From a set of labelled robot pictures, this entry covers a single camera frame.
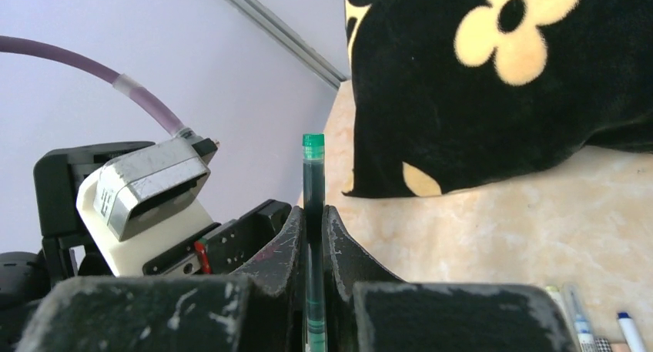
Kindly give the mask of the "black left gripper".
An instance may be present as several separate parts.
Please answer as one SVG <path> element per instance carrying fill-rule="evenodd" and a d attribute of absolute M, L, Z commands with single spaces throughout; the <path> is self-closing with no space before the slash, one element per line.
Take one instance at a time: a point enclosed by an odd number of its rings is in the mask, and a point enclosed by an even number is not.
<path fill-rule="evenodd" d="M 213 141 L 113 142 L 42 156 L 32 175 L 50 283 L 231 273 L 255 256 L 290 205 L 269 199 L 214 221 L 197 196 L 217 149 Z"/>

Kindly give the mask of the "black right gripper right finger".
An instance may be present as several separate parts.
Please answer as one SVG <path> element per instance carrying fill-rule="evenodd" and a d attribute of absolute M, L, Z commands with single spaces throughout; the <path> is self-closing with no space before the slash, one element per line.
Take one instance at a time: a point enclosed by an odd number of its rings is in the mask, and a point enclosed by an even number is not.
<path fill-rule="evenodd" d="M 323 214 L 331 351 L 573 351 L 562 312 L 523 284 L 409 283 L 371 256 L 334 206 Z"/>

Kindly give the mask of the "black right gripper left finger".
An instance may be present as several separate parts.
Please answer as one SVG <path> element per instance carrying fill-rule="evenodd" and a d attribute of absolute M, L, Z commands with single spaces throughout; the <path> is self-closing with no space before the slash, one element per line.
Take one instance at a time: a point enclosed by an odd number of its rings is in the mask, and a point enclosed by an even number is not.
<path fill-rule="evenodd" d="M 234 272 L 76 277 L 39 304 L 19 351 L 295 351 L 304 213 Z"/>

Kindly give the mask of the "green transparent pen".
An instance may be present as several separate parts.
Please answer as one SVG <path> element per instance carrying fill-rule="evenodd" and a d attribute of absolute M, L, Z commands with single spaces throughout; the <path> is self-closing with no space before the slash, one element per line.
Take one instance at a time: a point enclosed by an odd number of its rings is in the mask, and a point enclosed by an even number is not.
<path fill-rule="evenodd" d="M 322 216 L 325 206 L 325 138 L 303 135 L 303 210 L 306 224 L 305 329 L 309 351 L 327 350 L 323 285 Z"/>

